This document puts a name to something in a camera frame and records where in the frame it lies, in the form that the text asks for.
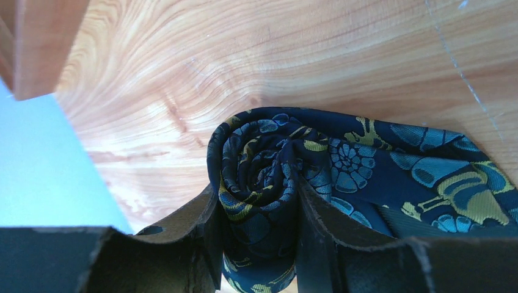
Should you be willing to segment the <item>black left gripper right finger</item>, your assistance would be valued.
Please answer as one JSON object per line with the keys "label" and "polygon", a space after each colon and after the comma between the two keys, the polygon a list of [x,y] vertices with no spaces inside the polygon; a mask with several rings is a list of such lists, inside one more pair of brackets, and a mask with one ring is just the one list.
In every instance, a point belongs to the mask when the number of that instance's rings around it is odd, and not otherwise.
{"label": "black left gripper right finger", "polygon": [[517,238],[502,229],[396,239],[323,200],[302,179],[299,292],[516,292]]}

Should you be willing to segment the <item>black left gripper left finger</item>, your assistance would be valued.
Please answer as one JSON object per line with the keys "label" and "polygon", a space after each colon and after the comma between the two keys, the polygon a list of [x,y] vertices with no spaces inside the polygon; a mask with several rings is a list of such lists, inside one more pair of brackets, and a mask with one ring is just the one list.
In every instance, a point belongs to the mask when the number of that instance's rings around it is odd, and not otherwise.
{"label": "black left gripper left finger", "polygon": [[1,229],[2,292],[214,292],[221,208],[211,187],[135,235],[110,226]]}

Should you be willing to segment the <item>blue patterned necktie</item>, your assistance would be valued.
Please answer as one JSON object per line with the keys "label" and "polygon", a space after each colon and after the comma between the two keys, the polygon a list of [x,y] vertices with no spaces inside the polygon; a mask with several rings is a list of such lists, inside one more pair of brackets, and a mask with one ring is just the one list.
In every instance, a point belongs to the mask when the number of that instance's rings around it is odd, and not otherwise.
{"label": "blue patterned necktie", "polygon": [[517,188],[464,134],[297,107],[230,117],[207,149],[225,212],[223,274],[238,292],[280,292],[297,278],[299,194],[316,193],[396,239],[517,238]]}

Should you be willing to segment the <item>wooden compartment tray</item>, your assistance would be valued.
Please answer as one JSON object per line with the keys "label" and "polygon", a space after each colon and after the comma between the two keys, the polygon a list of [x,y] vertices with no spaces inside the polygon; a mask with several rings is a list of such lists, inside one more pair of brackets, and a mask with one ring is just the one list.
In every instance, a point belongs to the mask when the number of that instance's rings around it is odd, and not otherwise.
{"label": "wooden compartment tray", "polygon": [[84,0],[1,0],[1,77],[14,99],[54,91],[88,6]]}

